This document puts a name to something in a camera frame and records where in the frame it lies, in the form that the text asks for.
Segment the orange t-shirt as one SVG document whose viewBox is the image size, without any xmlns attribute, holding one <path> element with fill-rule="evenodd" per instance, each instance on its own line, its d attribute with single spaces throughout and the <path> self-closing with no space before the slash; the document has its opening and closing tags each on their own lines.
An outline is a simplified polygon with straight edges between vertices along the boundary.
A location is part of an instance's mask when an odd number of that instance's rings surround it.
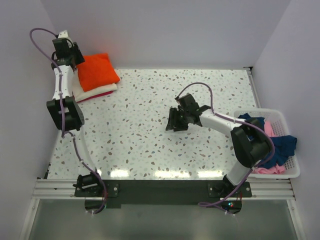
<svg viewBox="0 0 320 240">
<path fill-rule="evenodd" d="M 107 53 L 85 55 L 84 62 L 77 66 L 77 72 L 85 92 L 120 81 Z"/>
</svg>

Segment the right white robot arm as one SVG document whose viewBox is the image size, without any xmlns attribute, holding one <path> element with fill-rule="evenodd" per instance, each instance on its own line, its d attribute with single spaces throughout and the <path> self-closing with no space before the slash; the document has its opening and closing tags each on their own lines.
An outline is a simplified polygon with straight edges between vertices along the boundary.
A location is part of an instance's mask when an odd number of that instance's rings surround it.
<svg viewBox="0 0 320 240">
<path fill-rule="evenodd" d="M 177 96 L 175 100 L 178 106 L 169 110 L 166 131 L 186 131 L 193 124 L 216 130 L 231 138 L 236 163 L 217 185 L 217 191 L 230 197 L 235 196 L 256 163 L 273 157 L 273 141 L 257 118 L 232 118 L 215 112 L 208 105 L 199 106 L 191 94 Z"/>
</svg>

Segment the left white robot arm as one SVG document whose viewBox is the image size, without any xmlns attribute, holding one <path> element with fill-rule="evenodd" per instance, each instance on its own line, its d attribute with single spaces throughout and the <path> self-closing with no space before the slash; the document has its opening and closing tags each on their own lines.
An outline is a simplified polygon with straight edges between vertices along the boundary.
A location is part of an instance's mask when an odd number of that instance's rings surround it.
<svg viewBox="0 0 320 240">
<path fill-rule="evenodd" d="M 55 74 L 55 90 L 46 107 L 61 136 L 69 135 L 78 162 L 78 178 L 73 186 L 77 191 L 99 196 L 104 184 L 93 163 L 85 142 L 85 118 L 75 100 L 72 86 L 77 76 L 77 65 L 85 61 L 76 42 L 58 36 L 53 41 L 55 52 L 51 56 L 51 67 Z"/>
</svg>

